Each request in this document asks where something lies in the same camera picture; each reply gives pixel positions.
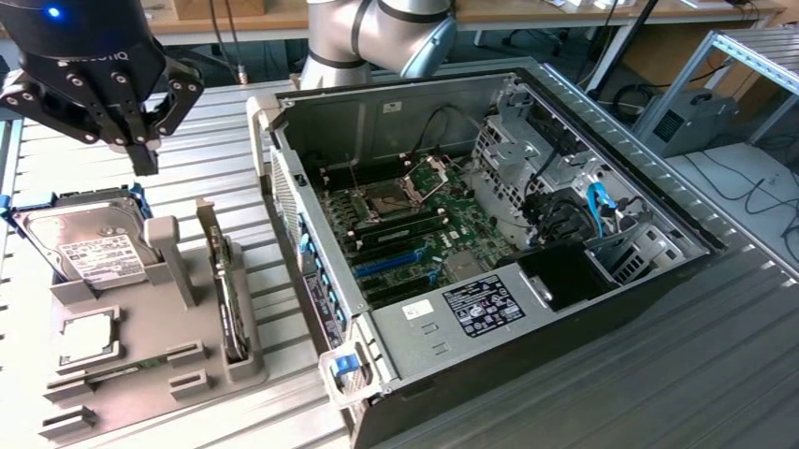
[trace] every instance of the metal rack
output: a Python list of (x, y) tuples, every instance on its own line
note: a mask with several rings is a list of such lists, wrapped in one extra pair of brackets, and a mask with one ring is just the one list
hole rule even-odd
[(637, 126), (637, 138), (645, 140), (660, 123), (672, 101), (685, 88), (693, 72), (704, 64), (708, 53), (719, 49), (772, 80), (792, 93), (788, 101), (771, 114), (749, 136), (753, 144), (799, 100), (799, 30), (771, 28), (764, 30), (711, 31), (699, 44), (688, 63), (676, 76), (672, 87), (653, 106), (652, 113)]

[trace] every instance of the blue pcie slot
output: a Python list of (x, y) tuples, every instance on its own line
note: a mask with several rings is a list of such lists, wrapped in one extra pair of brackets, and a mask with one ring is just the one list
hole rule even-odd
[(418, 260), (421, 260), (421, 256), (424, 255), (424, 248), (418, 248), (410, 253), (405, 253), (390, 259), (382, 260), (376, 264), (372, 264), (362, 268), (356, 268), (354, 277), (361, 278), (368, 276), (369, 274), (378, 273), (385, 271), (386, 269), (401, 267), (402, 265), (416, 264)]

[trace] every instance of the warning label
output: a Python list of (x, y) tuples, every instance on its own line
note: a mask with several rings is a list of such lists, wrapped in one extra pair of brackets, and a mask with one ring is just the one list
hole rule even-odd
[(58, 245), (58, 252), (89, 284), (113, 281), (145, 270), (125, 235)]
[(524, 317), (499, 276), (489, 276), (444, 293), (465, 335), (477, 337)]

